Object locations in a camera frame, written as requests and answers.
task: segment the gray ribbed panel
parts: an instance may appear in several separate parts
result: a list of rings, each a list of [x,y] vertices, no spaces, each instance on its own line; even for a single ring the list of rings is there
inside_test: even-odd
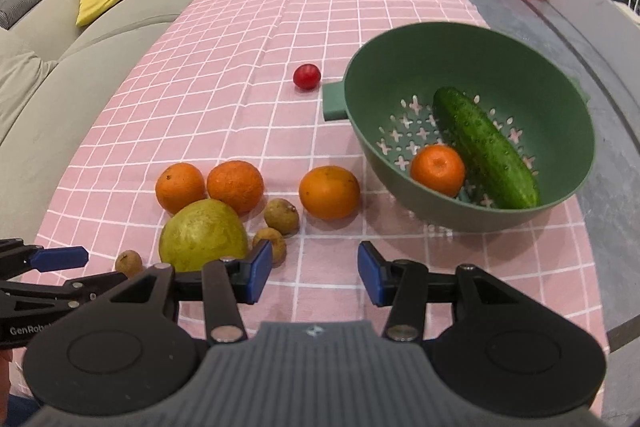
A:
[[[78,418],[46,408],[26,427],[602,427],[586,409],[543,420],[487,413],[453,394],[415,345],[370,323],[264,323],[216,346],[190,383],[145,412]]]

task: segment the table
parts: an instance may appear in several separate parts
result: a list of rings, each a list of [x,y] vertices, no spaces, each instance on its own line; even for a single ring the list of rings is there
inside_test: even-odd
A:
[[[168,216],[154,184],[177,161],[205,174],[222,160],[250,161],[269,196],[300,209],[300,178],[315,166],[336,164],[358,177],[361,211],[337,223],[303,214],[301,232],[287,241],[287,260],[272,272],[260,302],[241,307],[251,333],[263,320],[365,318],[380,329],[386,311],[368,302],[355,263],[358,242],[369,239],[388,259],[408,257],[438,271],[477,264],[591,331],[606,349],[591,247],[575,197],[502,233],[461,234],[422,223],[367,167],[350,125],[324,123],[318,92],[301,92],[290,81],[305,62],[321,67],[323,82],[339,80],[360,45],[417,20],[484,25],[468,0],[195,0],[98,117],[44,218],[38,242],[84,245],[89,263],[24,280],[60,283],[109,271],[126,249],[146,263],[157,261]],[[249,232],[263,226],[260,210],[244,218]],[[180,324],[192,335],[204,336],[203,323],[200,304],[181,307]],[[431,305],[428,336],[449,324],[448,308]],[[601,405],[602,393],[594,410]]]

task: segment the tile floor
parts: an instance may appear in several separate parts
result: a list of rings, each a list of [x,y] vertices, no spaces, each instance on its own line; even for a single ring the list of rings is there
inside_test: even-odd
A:
[[[470,0],[488,25],[526,43],[579,80],[591,100],[596,161],[578,194],[596,262],[607,330],[640,314],[640,108],[620,79],[567,20],[544,2]],[[640,336],[640,328],[633,337]],[[603,418],[640,416],[640,340],[609,356]]]

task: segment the colander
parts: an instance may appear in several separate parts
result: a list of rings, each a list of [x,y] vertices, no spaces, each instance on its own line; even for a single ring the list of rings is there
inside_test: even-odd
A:
[[[449,198],[414,182],[408,166],[442,143],[431,113],[439,87],[462,90],[520,153],[538,181],[536,208],[495,208],[468,182]],[[594,160],[593,123],[583,93],[522,42],[479,26],[433,22],[375,37],[351,59],[341,82],[322,86],[324,119],[349,119],[373,172],[402,206],[463,232],[515,227],[569,198]]]

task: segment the orange fruit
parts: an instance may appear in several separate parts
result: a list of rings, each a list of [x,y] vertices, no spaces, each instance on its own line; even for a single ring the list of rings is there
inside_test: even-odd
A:
[[[156,198],[164,210],[177,214],[188,204],[206,198],[204,178],[190,163],[171,165],[156,181]]]
[[[316,167],[300,181],[300,201],[318,219],[342,219],[360,204],[360,184],[347,169],[335,165]]]
[[[236,214],[253,210],[264,194],[264,180],[251,163],[232,160],[214,167],[207,176],[207,191],[228,204]]]
[[[465,164],[451,147],[428,145],[411,162],[410,176],[418,183],[455,198],[465,182]]]

